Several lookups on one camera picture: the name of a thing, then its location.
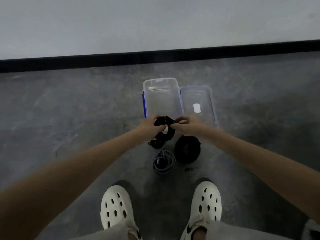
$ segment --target forearm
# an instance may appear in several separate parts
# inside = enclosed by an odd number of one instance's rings
[[[0,194],[1,235],[12,237],[17,231],[10,228],[19,226],[24,238],[35,238],[118,157],[140,143],[134,130],[15,182]]]
[[[199,127],[199,137],[224,150],[273,190],[320,223],[320,173],[212,127]]]

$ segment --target bare skin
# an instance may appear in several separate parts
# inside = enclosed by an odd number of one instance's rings
[[[127,150],[154,138],[165,126],[154,126],[156,116],[122,136],[47,165],[0,193],[0,239],[35,239]],[[320,222],[320,174],[302,164],[212,127],[192,117],[180,117],[172,128],[202,137],[234,156],[289,202]],[[194,232],[204,239],[205,229]]]

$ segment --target pant leg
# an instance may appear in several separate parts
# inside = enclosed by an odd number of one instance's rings
[[[213,221],[207,229],[206,240],[289,240],[289,238]]]
[[[128,229],[124,224],[119,223],[106,230],[70,240],[129,240]]]

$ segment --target person's right hand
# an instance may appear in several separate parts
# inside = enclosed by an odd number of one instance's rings
[[[170,127],[180,131],[184,136],[197,136],[199,127],[201,126],[198,118],[195,116],[181,116],[176,118],[175,122]]]

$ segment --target coiled cable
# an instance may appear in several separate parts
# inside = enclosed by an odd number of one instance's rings
[[[153,159],[153,170],[157,174],[166,174],[174,169],[176,166],[176,158],[174,155],[164,150],[160,149],[158,155]]]

